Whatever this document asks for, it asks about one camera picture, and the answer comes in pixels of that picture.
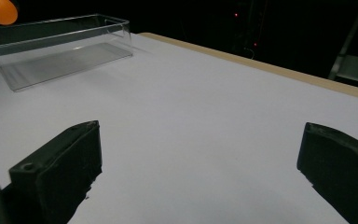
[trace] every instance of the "transparent plastic bin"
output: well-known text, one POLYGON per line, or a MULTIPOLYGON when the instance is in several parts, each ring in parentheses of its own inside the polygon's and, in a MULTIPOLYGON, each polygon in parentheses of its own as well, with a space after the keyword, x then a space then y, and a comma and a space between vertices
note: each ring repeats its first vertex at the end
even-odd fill
POLYGON ((130 22, 101 14, 0 26, 0 72, 13 90, 132 56, 130 22))

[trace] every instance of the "black background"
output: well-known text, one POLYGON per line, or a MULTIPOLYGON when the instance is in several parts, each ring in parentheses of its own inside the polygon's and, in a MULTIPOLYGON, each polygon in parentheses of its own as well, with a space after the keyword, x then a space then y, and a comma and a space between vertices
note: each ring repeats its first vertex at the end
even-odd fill
MULTIPOLYGON (((165 35, 317 77, 328 76, 358 13, 358 1, 338 0, 17 2, 15 24, 102 13, 129 20, 135 34, 165 35)), ((358 53, 358 40, 351 51, 358 53)))

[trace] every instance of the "white table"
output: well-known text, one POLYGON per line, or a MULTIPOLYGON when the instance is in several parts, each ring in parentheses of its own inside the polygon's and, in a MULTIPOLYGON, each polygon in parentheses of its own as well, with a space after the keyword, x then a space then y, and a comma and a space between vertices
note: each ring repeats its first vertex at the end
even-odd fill
POLYGON ((358 139, 358 89, 131 36, 133 57, 23 91, 0 75, 1 187, 11 166, 97 119, 103 173, 70 223, 347 223, 296 159, 306 122, 358 139))

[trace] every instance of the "table edge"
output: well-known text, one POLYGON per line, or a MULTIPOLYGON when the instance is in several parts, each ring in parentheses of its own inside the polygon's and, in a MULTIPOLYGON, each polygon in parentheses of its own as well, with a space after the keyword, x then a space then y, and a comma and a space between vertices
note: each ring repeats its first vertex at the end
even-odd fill
POLYGON ((152 39, 162 41, 165 43, 173 44, 175 46, 182 47, 185 49, 195 50, 197 52, 205 53, 205 54, 214 56, 216 58, 228 60, 228 61, 231 61, 234 63, 240 63, 240 64, 243 64, 246 66, 257 68, 257 69, 267 71, 267 72, 270 72, 270 73, 273 73, 276 75, 280 75, 283 77, 289 77, 289 78, 296 79, 296 80, 299 80, 302 82, 307 82, 311 85, 323 87, 323 88, 326 88, 331 91, 338 91, 341 93, 345 93, 345 94, 348 94, 351 96, 358 97, 358 87, 351 86, 348 84, 336 82, 336 81, 321 78, 321 77, 311 76, 311 75, 308 75, 305 73, 297 72, 294 70, 290 70, 290 69, 283 68, 280 66, 272 65, 269 63, 262 63, 262 62, 244 58, 244 57, 241 57, 238 55, 225 53, 223 51, 219 51, 216 49, 205 48, 203 46, 190 44, 188 42, 173 39, 173 38, 163 36, 163 35, 156 35, 154 33, 148 33, 148 32, 139 33, 137 35, 141 35, 141 36, 152 38, 152 39))

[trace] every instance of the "orange ball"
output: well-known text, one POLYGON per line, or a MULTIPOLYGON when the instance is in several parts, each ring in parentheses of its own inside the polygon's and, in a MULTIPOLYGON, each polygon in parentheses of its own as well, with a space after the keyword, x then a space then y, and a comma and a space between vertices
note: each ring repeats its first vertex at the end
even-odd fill
POLYGON ((8 0, 0 0, 0 24, 10 25, 17 17, 18 12, 14 4, 8 0))

